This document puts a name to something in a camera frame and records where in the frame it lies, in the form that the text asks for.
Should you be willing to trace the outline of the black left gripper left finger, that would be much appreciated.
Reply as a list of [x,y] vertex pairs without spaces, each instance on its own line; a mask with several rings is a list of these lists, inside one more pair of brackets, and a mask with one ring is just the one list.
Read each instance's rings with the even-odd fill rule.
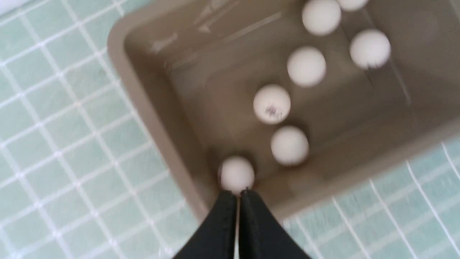
[[233,259],[237,197],[222,191],[209,214],[175,259]]

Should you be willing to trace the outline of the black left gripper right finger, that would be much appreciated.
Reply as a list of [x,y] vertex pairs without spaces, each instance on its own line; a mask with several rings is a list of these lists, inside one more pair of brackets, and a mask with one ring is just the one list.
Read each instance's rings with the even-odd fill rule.
[[241,259],[310,259],[253,190],[240,194]]

